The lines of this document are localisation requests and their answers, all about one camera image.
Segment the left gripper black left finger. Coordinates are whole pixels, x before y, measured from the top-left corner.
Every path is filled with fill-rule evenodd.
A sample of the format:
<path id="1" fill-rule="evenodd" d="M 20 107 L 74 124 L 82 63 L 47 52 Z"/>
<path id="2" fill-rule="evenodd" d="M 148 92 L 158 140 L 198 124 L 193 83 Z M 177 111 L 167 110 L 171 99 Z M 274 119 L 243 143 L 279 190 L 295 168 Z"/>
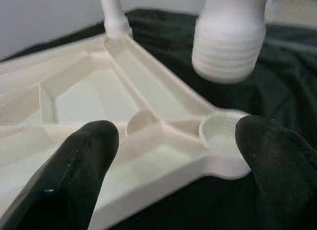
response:
<path id="1" fill-rule="evenodd" d="M 88 230 L 119 131 L 107 120 L 69 135 L 0 217 L 0 230 Z"/>

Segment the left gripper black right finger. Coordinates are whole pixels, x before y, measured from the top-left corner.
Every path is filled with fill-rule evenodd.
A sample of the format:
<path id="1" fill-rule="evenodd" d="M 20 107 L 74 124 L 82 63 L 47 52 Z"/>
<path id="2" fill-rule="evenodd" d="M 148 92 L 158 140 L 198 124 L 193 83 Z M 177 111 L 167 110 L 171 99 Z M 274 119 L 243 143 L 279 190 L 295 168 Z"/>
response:
<path id="1" fill-rule="evenodd" d="M 317 230 L 317 150 L 253 115 L 238 121 L 235 140 L 259 191 L 261 230 Z"/>

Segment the white plastic children table top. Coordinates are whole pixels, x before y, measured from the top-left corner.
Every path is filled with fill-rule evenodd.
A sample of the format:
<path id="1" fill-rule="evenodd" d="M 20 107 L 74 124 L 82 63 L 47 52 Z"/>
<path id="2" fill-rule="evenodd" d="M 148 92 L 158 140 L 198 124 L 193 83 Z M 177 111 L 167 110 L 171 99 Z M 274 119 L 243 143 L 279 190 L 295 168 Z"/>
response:
<path id="1" fill-rule="evenodd" d="M 119 149 L 89 230 L 129 218 L 204 176 L 250 172 L 235 140 L 246 113 L 217 108 L 130 36 L 106 35 L 0 64 L 0 217 L 84 124 L 108 120 Z"/>

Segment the white plastic table leg tube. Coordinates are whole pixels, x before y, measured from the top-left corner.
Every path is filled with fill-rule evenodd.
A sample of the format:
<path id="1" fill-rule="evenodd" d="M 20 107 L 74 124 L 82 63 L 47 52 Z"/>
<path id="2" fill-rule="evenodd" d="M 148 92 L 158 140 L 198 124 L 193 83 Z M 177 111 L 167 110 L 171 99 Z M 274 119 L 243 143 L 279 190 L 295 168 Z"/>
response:
<path id="1" fill-rule="evenodd" d="M 248 78 L 262 48 L 267 0 L 206 0 L 197 18 L 192 64 L 201 77 L 233 84 Z"/>
<path id="2" fill-rule="evenodd" d="M 125 16 L 120 0 L 100 0 L 104 13 L 104 28 L 112 39 L 133 36 L 128 19 Z"/>

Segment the black table cover cloth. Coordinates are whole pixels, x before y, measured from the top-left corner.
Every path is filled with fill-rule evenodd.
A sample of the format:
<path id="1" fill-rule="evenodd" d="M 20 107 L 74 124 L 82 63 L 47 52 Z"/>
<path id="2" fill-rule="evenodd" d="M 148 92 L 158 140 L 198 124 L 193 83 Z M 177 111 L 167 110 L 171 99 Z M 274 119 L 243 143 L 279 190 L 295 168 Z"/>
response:
<path id="1" fill-rule="evenodd" d="M 314 157 L 317 173 L 317 29 L 269 25 L 253 74 L 238 84 L 222 85 L 201 78 L 192 67 L 195 15 L 141 8 L 126 16 L 136 42 L 207 101 L 300 134 L 314 152 L 297 146 L 290 151 Z M 253 175 L 237 181 L 204 177 L 111 230 L 285 229 L 273 216 Z"/>

